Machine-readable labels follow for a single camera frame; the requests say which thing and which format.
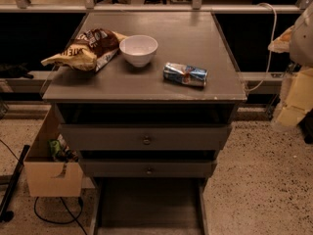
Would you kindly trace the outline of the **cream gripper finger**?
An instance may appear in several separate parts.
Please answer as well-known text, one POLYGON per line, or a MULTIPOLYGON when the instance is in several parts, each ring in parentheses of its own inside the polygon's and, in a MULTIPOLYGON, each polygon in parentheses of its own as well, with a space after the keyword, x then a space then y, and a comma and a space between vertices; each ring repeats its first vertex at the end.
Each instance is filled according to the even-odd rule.
POLYGON ((313 109, 313 68, 287 73, 283 79, 280 102, 271 121, 275 130, 296 127, 313 109))
POLYGON ((288 53, 290 51, 292 30, 292 26, 286 29, 279 37, 269 44, 268 50, 275 53, 288 53))

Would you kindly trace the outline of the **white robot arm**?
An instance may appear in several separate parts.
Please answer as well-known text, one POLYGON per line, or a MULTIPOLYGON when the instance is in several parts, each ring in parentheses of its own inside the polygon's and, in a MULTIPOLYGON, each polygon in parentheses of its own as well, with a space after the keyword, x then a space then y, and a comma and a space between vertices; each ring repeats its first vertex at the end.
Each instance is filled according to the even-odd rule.
POLYGON ((269 44, 268 49, 275 53, 289 53, 291 60, 300 65, 300 71, 285 75, 280 103, 272 120, 277 130, 291 129, 313 109, 313 3, 293 26, 269 44))

